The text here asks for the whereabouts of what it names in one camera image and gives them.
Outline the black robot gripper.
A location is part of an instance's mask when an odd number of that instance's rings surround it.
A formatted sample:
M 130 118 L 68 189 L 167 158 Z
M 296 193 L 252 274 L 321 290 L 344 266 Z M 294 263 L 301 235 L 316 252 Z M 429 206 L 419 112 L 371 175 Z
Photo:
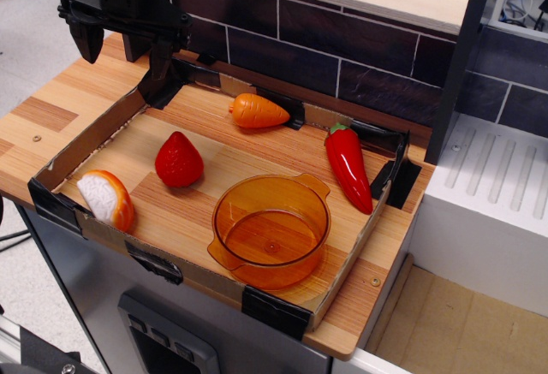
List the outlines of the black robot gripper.
M 163 80 L 174 50 L 188 46 L 190 15 L 169 0 L 60 0 L 58 13 L 87 62 L 94 64 L 106 30 L 152 41 L 149 69 L 153 80 Z

